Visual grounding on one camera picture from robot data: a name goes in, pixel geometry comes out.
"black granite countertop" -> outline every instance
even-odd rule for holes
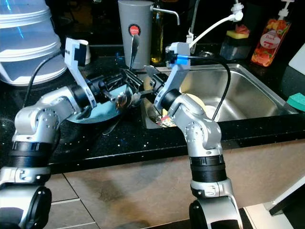
[[[305,76],[278,60],[269,68],[240,63],[259,80],[287,100],[297,92],[305,94]],[[123,58],[99,57],[82,69],[85,76],[110,75],[124,66]],[[43,94],[72,84],[73,77],[67,71],[48,83],[33,87],[30,104]],[[13,87],[0,83],[0,167],[8,160],[11,138],[14,133],[14,117],[21,109],[25,87]],[[59,146],[50,158],[52,173],[105,167],[143,160],[187,154],[184,137],[177,127],[146,129],[139,107],[132,109],[108,135],[102,132],[117,117],[98,124],[61,124]],[[305,114],[289,114],[246,120],[219,122],[224,149],[256,146],[305,138]]]

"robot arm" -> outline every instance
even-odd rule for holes
[[[178,58],[171,61],[171,74],[157,89],[154,104],[168,111],[187,143],[191,190],[197,197],[189,208],[192,229],[242,229],[232,184],[225,172],[220,127],[192,98],[179,92],[190,69],[187,47],[186,43],[173,43],[167,50]],[[150,66],[146,69],[151,78],[156,78],[157,70],[152,71]]]
[[[44,95],[15,118],[9,162],[0,173],[0,227],[43,228],[48,222],[51,191],[44,187],[48,160],[60,123],[81,109],[68,87]]]
[[[48,161],[60,124],[73,114],[80,113],[78,118],[88,115],[88,110],[90,114],[96,98],[100,102],[109,99],[121,107],[122,96],[126,96],[112,98],[108,91],[126,83],[122,75],[108,81],[83,79],[77,66],[86,50],[79,42],[67,39],[65,52],[65,62],[78,85],[45,94],[35,105],[22,108],[15,117],[16,131],[9,161],[0,171],[1,229],[41,229],[46,225],[51,191],[44,184],[51,176]]]

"teal sponge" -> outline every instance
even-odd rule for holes
[[[305,96],[301,93],[290,96],[287,103],[298,110],[305,111]]]

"white container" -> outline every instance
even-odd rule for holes
[[[42,22],[0,29],[0,62],[24,61],[55,52],[60,39],[50,19]]]
[[[34,24],[50,17],[44,0],[0,0],[0,29]]]
[[[35,68],[48,56],[18,62],[1,62],[0,80],[15,86],[26,86]],[[54,57],[38,71],[33,84],[44,83],[55,79],[63,74],[66,69],[67,66],[64,63],[63,56],[59,55]]]

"black cable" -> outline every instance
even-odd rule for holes
[[[27,102],[28,102],[28,99],[29,99],[29,96],[30,96],[30,92],[31,92],[31,89],[32,89],[32,86],[33,86],[33,82],[34,82],[34,79],[35,79],[35,76],[37,75],[38,71],[40,70],[40,68],[46,63],[48,62],[49,60],[53,59],[54,57],[58,56],[59,54],[62,54],[64,52],[64,50],[62,51],[58,51],[56,52],[55,54],[53,54],[52,56],[44,59],[43,61],[40,62],[40,64],[35,68],[31,78],[30,78],[30,81],[29,81],[29,85],[28,85],[28,88],[27,88],[27,93],[25,94],[25,97],[24,97],[24,101],[23,101],[23,108],[26,107],[27,105]]]
[[[221,105],[223,104],[223,101],[224,101],[224,98],[225,96],[227,95],[227,92],[228,92],[228,89],[229,89],[229,85],[230,85],[230,82],[231,82],[231,72],[230,72],[230,68],[228,67],[228,65],[221,59],[219,58],[211,58],[211,57],[201,57],[201,56],[188,56],[188,59],[190,60],[204,60],[204,61],[211,61],[211,62],[215,62],[215,63],[219,63],[221,64],[227,71],[227,74],[228,74],[228,79],[227,79],[227,83],[226,83],[226,86],[225,86],[225,89],[224,89],[224,93],[220,99],[220,102],[215,110],[215,113],[212,117],[212,119],[214,120]]]

